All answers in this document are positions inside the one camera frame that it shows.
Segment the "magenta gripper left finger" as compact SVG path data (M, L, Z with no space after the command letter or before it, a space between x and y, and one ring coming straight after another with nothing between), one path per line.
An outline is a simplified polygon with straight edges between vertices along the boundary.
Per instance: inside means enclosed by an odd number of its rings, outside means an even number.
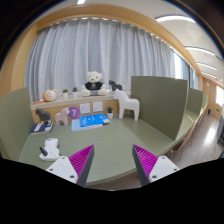
M47 171L84 187L89 175L94 154L94 146L87 146L69 157L61 156L47 168Z

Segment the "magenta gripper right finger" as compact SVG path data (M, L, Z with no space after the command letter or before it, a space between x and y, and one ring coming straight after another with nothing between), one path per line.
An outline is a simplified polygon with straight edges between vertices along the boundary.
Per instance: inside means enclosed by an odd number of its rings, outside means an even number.
M179 171L179 168L166 156L157 157L137 145L132 147L132 155L142 186Z

